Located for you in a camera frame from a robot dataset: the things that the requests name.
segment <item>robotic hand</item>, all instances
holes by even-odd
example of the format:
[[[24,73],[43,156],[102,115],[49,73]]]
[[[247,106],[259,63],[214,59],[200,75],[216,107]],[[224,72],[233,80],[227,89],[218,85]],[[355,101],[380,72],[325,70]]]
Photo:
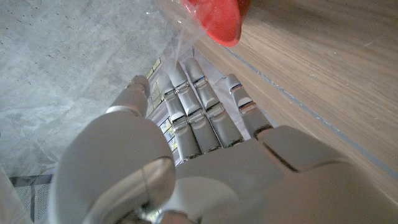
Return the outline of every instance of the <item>robotic hand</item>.
[[[166,69],[161,89],[183,163],[144,119],[149,84],[132,83],[65,151],[51,223],[394,223],[398,207],[347,158],[288,126],[273,128],[234,75],[241,134],[195,59]]]

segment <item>wooden surface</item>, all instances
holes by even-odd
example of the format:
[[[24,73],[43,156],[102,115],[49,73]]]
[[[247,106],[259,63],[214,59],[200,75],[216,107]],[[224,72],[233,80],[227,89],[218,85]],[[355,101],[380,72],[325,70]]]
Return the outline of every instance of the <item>wooden surface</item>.
[[[207,37],[195,48],[279,124],[339,149],[398,201],[397,1],[252,0],[236,55]]]

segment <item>red cup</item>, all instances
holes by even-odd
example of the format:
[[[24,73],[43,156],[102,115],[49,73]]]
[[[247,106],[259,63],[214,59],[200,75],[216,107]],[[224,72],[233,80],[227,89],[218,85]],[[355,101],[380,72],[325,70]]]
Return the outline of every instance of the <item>red cup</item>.
[[[182,4],[217,43],[232,47],[239,42],[250,0],[182,0]]]

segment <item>metal grate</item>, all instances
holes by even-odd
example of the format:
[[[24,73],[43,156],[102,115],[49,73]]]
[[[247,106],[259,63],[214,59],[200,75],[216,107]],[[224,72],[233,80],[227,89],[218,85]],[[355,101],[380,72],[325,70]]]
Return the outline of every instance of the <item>metal grate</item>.
[[[47,209],[50,193],[50,184],[35,186],[35,223],[48,223]]]
[[[32,198],[32,195],[30,193],[30,186],[16,187],[16,190],[19,198],[21,199],[21,202],[24,204],[26,211],[30,212],[30,201]]]

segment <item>concrete floor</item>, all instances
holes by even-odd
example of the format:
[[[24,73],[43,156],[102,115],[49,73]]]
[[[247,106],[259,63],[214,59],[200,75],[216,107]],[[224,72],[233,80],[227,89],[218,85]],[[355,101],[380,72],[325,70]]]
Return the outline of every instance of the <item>concrete floor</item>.
[[[0,164],[51,174],[173,31],[150,0],[0,2]]]

